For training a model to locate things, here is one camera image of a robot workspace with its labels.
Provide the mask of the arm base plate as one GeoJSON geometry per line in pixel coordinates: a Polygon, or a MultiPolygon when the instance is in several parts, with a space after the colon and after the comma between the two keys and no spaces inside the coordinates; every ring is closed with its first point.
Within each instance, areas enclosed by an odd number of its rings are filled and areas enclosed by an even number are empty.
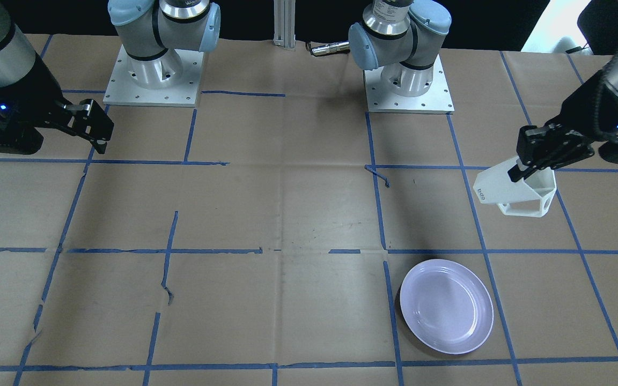
{"type": "Polygon", "coordinates": [[[121,47],[103,102],[125,107],[195,108],[205,57],[199,51],[170,49],[155,60],[138,61],[121,47]]]}
{"type": "Polygon", "coordinates": [[[424,70],[395,63],[365,70],[363,76],[369,112],[451,114],[455,111],[440,56],[424,70]]]}

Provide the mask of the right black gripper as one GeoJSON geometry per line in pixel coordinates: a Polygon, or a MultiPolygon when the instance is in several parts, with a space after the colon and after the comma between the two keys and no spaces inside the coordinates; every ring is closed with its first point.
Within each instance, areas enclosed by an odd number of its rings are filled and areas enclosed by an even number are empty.
{"type": "Polygon", "coordinates": [[[30,155],[44,137],[37,127],[62,125],[66,133],[88,141],[105,154],[114,122],[94,99],[69,103],[48,68],[32,68],[19,81],[0,87],[0,152],[30,155]]]}

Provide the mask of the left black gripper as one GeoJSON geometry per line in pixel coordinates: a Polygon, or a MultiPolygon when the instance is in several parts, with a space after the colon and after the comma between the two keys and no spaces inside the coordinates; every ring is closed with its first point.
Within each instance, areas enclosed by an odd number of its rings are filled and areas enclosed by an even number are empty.
{"type": "Polygon", "coordinates": [[[556,124],[525,125],[517,141],[518,164],[508,172],[512,182],[543,169],[559,169],[594,156],[618,164],[618,95],[602,81],[601,69],[564,102],[556,124]]]}

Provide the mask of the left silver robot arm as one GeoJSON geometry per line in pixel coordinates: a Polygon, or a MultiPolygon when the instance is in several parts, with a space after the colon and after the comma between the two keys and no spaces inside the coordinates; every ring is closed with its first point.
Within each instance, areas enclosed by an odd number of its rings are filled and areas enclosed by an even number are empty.
{"type": "MultiPolygon", "coordinates": [[[[429,73],[451,27],[451,15],[434,1],[374,1],[348,32],[348,44],[359,68],[392,66],[392,91],[414,97],[425,93],[419,83],[403,90],[402,71],[429,73]]],[[[542,127],[525,125],[517,141],[518,160],[503,171],[512,182],[543,169],[559,169],[594,156],[618,164],[618,48],[610,61],[564,100],[560,113],[542,127]]]]}

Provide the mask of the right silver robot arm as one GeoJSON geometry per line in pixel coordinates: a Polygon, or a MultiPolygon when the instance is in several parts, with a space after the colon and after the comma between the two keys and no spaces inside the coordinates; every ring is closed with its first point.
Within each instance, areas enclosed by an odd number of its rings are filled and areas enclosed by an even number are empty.
{"type": "MultiPolygon", "coordinates": [[[[177,50],[210,52],[221,14],[210,1],[110,1],[108,14],[127,52],[130,75],[157,90],[182,76],[177,50]]],[[[103,154],[114,123],[93,99],[67,100],[24,32],[0,2],[0,152],[35,154],[40,128],[88,141],[103,154]]]]}

